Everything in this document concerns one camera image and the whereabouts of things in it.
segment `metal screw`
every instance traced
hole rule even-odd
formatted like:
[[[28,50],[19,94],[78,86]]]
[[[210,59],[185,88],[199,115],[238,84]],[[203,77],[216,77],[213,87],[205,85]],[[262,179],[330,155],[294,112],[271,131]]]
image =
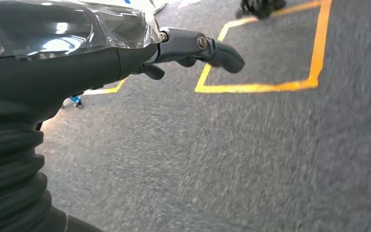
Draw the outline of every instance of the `metal screw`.
[[[205,49],[207,47],[207,37],[205,37],[205,35],[199,35],[198,46],[200,49]]]
[[[168,40],[168,36],[164,32],[160,32],[160,39],[162,42],[166,42]]]

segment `plastic wrap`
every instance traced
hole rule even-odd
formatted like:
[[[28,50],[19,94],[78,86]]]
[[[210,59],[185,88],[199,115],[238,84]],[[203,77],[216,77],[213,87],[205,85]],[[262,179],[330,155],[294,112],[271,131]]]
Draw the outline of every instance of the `plastic wrap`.
[[[161,42],[151,10],[84,1],[0,0],[0,57],[45,59]]]

